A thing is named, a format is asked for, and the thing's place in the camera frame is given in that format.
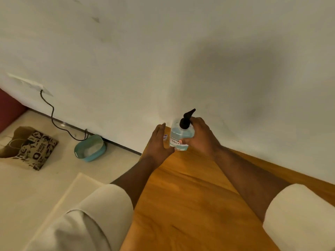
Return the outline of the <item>person's right hand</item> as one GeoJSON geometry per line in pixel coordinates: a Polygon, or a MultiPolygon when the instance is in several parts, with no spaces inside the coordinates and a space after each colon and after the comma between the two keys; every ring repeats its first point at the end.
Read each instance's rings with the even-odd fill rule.
{"type": "Polygon", "coordinates": [[[222,149],[220,142],[201,117],[191,117],[190,121],[195,131],[191,147],[215,160],[222,149]]]}

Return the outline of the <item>person's left hand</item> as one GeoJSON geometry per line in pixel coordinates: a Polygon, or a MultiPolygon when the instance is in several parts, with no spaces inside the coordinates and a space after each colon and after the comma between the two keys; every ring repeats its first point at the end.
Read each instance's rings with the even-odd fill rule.
{"type": "Polygon", "coordinates": [[[167,148],[164,146],[163,140],[165,127],[165,123],[156,126],[142,154],[141,160],[144,160],[144,163],[149,165],[152,171],[156,170],[168,158],[163,156],[163,148],[167,148]]]}

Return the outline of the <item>clear pump bottle blue liquid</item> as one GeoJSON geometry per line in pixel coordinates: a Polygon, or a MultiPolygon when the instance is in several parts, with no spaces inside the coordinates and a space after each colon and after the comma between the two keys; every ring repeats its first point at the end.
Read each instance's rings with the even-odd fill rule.
{"type": "Polygon", "coordinates": [[[179,141],[183,138],[192,138],[195,134],[193,125],[191,124],[190,118],[196,109],[185,113],[181,119],[174,120],[170,129],[170,147],[174,147],[177,151],[186,151],[188,144],[180,143],[179,141]]]}

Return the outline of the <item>person's right forearm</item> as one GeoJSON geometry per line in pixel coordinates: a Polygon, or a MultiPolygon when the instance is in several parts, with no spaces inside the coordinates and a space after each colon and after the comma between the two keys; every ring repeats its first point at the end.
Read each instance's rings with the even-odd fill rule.
{"type": "Polygon", "coordinates": [[[272,200],[291,185],[223,146],[215,147],[212,158],[261,222],[272,200]]]}

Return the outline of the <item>person's left forearm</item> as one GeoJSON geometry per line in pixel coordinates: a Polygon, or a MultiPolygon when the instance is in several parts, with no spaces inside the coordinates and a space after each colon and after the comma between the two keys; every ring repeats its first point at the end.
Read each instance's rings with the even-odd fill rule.
{"type": "Polygon", "coordinates": [[[154,157],[144,157],[111,184],[122,188],[131,199],[132,207],[135,208],[149,177],[160,165],[161,162],[154,157]]]}

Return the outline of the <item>teal plastic bowl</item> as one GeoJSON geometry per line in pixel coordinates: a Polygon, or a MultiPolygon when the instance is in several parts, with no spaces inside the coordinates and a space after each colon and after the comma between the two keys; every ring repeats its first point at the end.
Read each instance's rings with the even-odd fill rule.
{"type": "Polygon", "coordinates": [[[99,135],[92,135],[74,147],[74,154],[80,160],[91,162],[102,156],[106,150],[107,146],[103,138],[99,135]]]}

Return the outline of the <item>cream cushion pad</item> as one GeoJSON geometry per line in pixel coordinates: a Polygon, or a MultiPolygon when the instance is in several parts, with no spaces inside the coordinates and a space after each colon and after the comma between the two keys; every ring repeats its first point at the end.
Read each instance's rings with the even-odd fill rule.
{"type": "Polygon", "coordinates": [[[42,216],[41,223],[34,230],[33,235],[23,247],[26,251],[29,243],[35,240],[46,228],[48,228],[56,219],[77,206],[95,190],[103,186],[104,183],[89,177],[83,173],[78,173],[69,187],[65,190],[61,198],[51,207],[51,209],[42,216]]]}

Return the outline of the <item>white left sleeve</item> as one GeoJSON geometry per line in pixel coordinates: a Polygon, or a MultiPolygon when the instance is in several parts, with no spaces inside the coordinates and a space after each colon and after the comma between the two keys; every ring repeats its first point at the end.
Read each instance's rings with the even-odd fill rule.
{"type": "Polygon", "coordinates": [[[132,219],[128,194],[104,185],[56,219],[25,251],[119,251],[132,219]]]}

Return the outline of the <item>white sleeve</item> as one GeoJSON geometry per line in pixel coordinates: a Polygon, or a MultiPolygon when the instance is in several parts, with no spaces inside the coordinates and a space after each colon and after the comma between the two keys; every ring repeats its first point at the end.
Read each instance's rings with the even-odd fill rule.
{"type": "Polygon", "coordinates": [[[128,194],[104,185],[56,219],[25,251],[119,251],[132,219],[128,194]]]}
{"type": "Polygon", "coordinates": [[[335,251],[335,207],[301,184],[276,195],[263,228],[281,251],[335,251]]]}

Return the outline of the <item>printed brown paper bag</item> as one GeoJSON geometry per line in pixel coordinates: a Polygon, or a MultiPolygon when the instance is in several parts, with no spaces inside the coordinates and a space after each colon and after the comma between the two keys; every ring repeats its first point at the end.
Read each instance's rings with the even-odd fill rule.
{"type": "Polygon", "coordinates": [[[40,171],[59,141],[29,126],[18,127],[0,149],[0,163],[40,171]]]}

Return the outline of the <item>white right sleeve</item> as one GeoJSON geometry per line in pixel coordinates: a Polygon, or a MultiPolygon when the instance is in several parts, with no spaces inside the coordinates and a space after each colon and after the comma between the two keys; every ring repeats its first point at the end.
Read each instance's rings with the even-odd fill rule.
{"type": "Polygon", "coordinates": [[[301,184],[276,195],[263,228],[281,251],[335,251],[335,207],[301,184]]]}

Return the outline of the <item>dark red furniture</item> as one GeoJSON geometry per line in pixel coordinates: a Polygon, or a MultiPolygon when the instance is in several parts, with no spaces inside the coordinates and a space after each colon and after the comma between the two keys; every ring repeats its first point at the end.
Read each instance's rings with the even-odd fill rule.
{"type": "Polygon", "coordinates": [[[0,88],[0,133],[27,110],[26,106],[0,88]]]}

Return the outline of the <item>white wall socket plate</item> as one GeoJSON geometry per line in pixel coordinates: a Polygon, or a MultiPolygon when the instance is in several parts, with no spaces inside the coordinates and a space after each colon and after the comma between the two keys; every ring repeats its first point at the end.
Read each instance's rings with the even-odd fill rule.
{"type": "Polygon", "coordinates": [[[19,77],[17,75],[11,74],[11,73],[7,73],[7,76],[13,81],[16,81],[20,84],[26,85],[29,88],[35,89],[38,92],[42,91],[44,94],[53,97],[53,94],[45,86],[43,86],[41,83],[19,77]]]}

